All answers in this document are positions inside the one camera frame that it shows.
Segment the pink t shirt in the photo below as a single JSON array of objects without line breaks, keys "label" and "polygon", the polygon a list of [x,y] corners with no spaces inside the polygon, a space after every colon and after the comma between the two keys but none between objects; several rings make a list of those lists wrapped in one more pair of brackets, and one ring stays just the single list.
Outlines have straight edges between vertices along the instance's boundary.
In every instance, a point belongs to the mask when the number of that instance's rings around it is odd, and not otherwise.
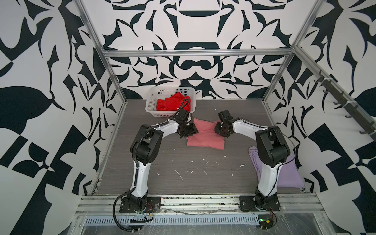
[{"label": "pink t shirt", "polygon": [[209,147],[213,149],[224,150],[224,137],[215,133],[214,131],[217,121],[210,122],[195,118],[193,123],[195,124],[198,133],[187,137],[187,146]]}]

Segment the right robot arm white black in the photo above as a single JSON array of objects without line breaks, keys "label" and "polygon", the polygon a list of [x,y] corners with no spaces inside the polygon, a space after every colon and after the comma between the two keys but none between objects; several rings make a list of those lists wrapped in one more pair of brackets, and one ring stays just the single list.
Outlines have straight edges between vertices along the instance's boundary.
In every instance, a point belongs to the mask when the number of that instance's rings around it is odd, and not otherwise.
[{"label": "right robot arm white black", "polygon": [[218,113],[219,122],[214,131],[222,137],[242,134],[256,141],[258,156],[262,163],[261,176],[254,196],[240,197],[240,210],[271,211],[279,208],[277,183],[290,148],[278,126],[262,126],[246,119],[233,118],[228,110]]}]

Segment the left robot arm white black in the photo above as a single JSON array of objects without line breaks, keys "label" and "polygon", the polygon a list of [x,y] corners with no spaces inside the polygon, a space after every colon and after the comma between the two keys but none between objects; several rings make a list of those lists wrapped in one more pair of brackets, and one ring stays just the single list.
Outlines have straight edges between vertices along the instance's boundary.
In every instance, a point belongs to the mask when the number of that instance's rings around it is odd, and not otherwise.
[{"label": "left robot arm white black", "polygon": [[179,109],[162,123],[143,124],[130,148],[134,173],[130,195],[127,198],[138,204],[146,201],[151,164],[158,156],[163,138],[174,134],[180,138],[187,138],[197,133],[192,114],[184,109]]}]

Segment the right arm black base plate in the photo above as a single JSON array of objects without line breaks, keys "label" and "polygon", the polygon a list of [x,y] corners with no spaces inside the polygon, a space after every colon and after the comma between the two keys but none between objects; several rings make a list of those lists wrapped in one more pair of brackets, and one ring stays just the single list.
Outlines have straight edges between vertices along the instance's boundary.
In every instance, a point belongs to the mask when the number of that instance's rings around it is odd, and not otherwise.
[{"label": "right arm black base plate", "polygon": [[255,196],[240,196],[239,200],[239,208],[243,212],[279,212],[281,208],[277,194],[270,197],[263,197],[261,194]]}]

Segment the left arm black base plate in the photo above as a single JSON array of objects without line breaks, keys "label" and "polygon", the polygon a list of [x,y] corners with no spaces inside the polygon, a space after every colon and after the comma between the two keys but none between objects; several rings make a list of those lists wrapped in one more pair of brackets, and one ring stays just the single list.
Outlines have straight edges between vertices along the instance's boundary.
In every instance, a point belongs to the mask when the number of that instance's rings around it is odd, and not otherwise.
[{"label": "left arm black base plate", "polygon": [[133,212],[145,212],[152,213],[159,210],[161,207],[160,197],[149,197],[144,196],[143,198],[138,198],[134,196],[128,196],[121,199],[120,213],[133,213]]}]

